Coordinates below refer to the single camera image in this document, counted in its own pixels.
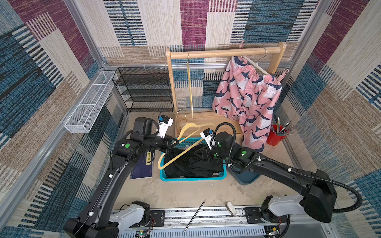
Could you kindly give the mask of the yellow hanger of black shorts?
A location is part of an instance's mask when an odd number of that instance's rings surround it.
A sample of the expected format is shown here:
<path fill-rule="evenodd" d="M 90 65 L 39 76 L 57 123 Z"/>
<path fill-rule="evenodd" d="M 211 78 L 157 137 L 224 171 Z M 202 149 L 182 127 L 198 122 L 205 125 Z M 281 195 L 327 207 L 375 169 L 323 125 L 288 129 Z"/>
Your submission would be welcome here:
<path fill-rule="evenodd" d="M 186 124 L 183 126 L 183 128 L 181 129 L 180 131 L 180 134 L 177 138 L 177 140 L 179 141 L 179 144 L 181 144 L 182 142 L 184 142 L 185 140 L 189 139 L 191 136 L 193 136 L 194 134 L 196 134 L 198 131 L 200 131 L 201 128 L 203 127 L 207 127 L 207 126 L 213 126 L 214 124 L 213 123 L 203 123 L 203 124 L 196 124 L 194 122 L 188 122 L 186 121 Z M 188 130 L 188 129 L 191 129 L 191 128 L 196 128 L 196 131 L 194 131 L 193 133 L 189 134 L 188 136 L 186 137 L 183 137 L 184 133 Z M 166 152 L 163 153 L 159 160 L 158 160 L 158 164 L 157 164 L 157 167 L 159 170 L 163 170 L 165 169 L 166 167 L 168 167 L 170 164 L 172 164 L 173 162 L 175 162 L 176 160 L 178 160 L 179 158 L 181 158 L 184 154 L 186 154 L 190 149 L 194 148 L 196 145 L 198 145 L 200 142 L 202 141 L 202 139 L 198 140 L 197 142 L 195 142 L 194 144 L 192 144 L 188 149 L 184 150 L 183 152 L 181 152 L 179 155 L 177 155 L 176 157 L 174 157 L 173 159 L 171 159 L 168 163 L 164 164 L 164 165 L 161 165 L 161 162 L 163 161 L 165 155 L 166 155 Z"/>

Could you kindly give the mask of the black shorts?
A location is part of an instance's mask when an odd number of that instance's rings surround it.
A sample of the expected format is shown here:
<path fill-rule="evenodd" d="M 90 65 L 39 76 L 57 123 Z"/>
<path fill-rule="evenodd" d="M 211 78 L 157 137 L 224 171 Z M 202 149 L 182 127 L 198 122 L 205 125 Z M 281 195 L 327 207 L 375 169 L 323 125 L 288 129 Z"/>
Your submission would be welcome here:
<path fill-rule="evenodd" d="M 223 164 L 217 165 L 202 160 L 201 151 L 209 148 L 199 144 L 164 169 L 169 179 L 193 179 L 216 177 L 224 171 Z"/>

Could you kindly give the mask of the yellow hanger of beige shorts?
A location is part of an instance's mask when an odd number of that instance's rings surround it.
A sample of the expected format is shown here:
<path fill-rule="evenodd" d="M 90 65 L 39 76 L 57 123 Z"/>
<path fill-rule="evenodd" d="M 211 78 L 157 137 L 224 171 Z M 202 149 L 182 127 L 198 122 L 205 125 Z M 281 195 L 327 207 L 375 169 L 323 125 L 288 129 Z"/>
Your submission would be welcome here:
<path fill-rule="evenodd" d="M 192 96 L 192 86 L 191 86 L 191 69 L 190 69 L 190 57 L 189 57 L 189 51 L 187 52 L 187 77 L 188 77 L 188 87 L 189 87 L 189 95 L 190 95 L 190 108 L 191 108 L 191 116 L 192 119 L 194 118 L 194 111 L 193 111 L 193 96 Z"/>

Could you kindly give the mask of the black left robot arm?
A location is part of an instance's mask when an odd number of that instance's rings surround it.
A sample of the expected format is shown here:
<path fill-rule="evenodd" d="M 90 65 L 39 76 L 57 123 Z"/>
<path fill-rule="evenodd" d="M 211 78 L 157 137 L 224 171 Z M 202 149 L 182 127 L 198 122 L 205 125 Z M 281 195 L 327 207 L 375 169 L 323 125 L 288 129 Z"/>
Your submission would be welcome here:
<path fill-rule="evenodd" d="M 147 152 L 168 152 L 179 143 L 167 135 L 173 119 L 161 115 L 157 120 L 138 117 L 111 151 L 110 162 L 89 203 L 76 218 L 69 218 L 63 229 L 72 238 L 116 238 L 132 225 L 146 225 L 150 221 L 150 206 L 136 201 L 121 212 L 118 218 L 111 213 L 115 201 L 130 173 Z"/>

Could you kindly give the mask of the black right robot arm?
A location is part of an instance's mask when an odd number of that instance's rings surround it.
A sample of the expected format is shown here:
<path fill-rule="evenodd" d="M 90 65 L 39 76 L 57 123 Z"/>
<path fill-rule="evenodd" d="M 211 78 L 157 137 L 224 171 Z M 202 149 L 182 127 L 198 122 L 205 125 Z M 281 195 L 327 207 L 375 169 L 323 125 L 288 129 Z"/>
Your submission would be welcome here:
<path fill-rule="evenodd" d="M 334 213 L 354 211 L 363 203 L 359 191 L 330 179 L 324 171 L 300 170 L 268 158 L 257 150 L 237 144 L 235 134 L 207 128 L 200 135 L 207 143 L 206 149 L 201 153 L 203 158 L 221 159 L 236 175 L 244 172 L 263 175 L 298 192 L 295 196 L 267 196 L 260 210 L 264 220 L 285 215 L 307 214 L 319 222 L 330 223 Z M 335 208 L 338 197 L 336 186 L 346 189 L 356 197 L 353 205 Z"/>

